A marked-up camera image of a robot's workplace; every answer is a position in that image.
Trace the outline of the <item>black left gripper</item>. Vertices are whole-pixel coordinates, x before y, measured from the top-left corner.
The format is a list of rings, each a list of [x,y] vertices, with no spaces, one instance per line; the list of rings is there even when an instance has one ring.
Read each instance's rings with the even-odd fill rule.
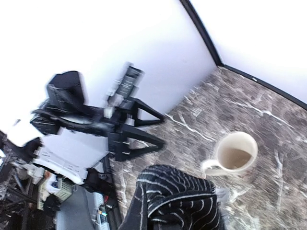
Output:
[[[142,112],[151,120],[143,120]],[[134,120],[134,126],[126,124],[130,116]],[[129,97],[118,106],[111,107],[110,118],[106,118],[104,113],[99,114],[91,123],[91,134],[108,138],[108,151],[114,153],[115,160],[132,160],[165,147],[164,140],[135,127],[158,125],[164,121],[163,114],[140,99]]]

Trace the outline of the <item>black striped underwear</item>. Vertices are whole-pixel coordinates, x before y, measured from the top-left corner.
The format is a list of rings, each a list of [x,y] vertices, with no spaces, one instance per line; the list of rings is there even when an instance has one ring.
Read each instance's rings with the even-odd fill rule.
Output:
[[[224,230],[213,182],[168,165],[140,172],[121,230]]]

